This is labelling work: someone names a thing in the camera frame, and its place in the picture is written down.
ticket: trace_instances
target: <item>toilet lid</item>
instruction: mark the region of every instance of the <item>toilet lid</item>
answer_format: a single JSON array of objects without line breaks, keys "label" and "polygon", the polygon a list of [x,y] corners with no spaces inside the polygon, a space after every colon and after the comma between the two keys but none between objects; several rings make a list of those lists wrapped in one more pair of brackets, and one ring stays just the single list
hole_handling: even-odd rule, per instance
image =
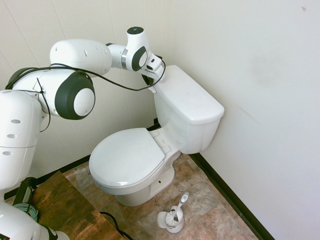
[{"label": "toilet lid", "polygon": [[102,185],[120,187],[135,184],[163,163],[165,154],[145,128],[116,132],[93,150],[89,169]]}]

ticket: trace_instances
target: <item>wooden platform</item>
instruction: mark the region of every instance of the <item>wooden platform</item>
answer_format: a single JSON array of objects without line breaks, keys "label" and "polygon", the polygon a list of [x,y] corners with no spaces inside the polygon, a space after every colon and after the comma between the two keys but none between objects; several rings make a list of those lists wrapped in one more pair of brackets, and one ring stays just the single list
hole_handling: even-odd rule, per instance
[{"label": "wooden platform", "polygon": [[61,172],[34,191],[32,205],[40,224],[66,233],[70,240],[125,240]]}]

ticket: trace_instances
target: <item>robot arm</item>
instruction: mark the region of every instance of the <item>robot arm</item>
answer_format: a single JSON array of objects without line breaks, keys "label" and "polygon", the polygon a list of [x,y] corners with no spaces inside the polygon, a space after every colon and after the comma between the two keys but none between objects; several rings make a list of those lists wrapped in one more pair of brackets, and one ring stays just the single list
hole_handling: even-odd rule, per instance
[{"label": "robot arm", "polygon": [[144,29],[130,28],[127,38],[127,46],[85,39],[59,41],[50,51],[50,70],[21,69],[6,90],[0,90],[0,240],[69,239],[6,204],[2,193],[28,175],[47,114],[79,120],[93,110],[95,90],[92,74],[86,71],[103,75],[114,67],[161,79],[162,60],[151,52]]}]

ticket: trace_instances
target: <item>toilet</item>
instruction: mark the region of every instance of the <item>toilet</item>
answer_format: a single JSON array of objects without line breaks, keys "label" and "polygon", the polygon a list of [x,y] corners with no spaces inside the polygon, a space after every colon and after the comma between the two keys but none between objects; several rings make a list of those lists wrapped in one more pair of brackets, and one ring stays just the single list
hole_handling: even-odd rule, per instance
[{"label": "toilet", "polygon": [[205,150],[224,107],[178,66],[167,66],[153,86],[161,128],[116,132],[93,150],[89,169],[95,184],[125,206],[138,206],[169,186],[180,153]]}]

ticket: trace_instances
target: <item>wall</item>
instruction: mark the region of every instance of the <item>wall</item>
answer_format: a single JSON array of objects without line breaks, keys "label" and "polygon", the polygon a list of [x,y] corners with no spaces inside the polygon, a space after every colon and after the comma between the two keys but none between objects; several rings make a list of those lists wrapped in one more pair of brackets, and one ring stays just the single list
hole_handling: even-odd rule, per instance
[{"label": "wall", "polygon": [[204,158],[275,239],[319,239],[320,3],[174,0],[171,44],[225,107]]},{"label": "wall", "polygon": [[[0,0],[0,89],[20,68],[47,67],[52,45],[65,39],[91,39],[127,45],[127,29],[145,28],[152,52],[168,55],[167,1]],[[105,77],[131,88],[145,87],[140,74],[111,69]],[[40,134],[30,175],[36,178],[79,160],[110,134],[150,127],[156,118],[151,92],[132,92],[93,78],[96,104],[83,120],[52,117]],[[48,120],[42,124],[45,128]]]}]

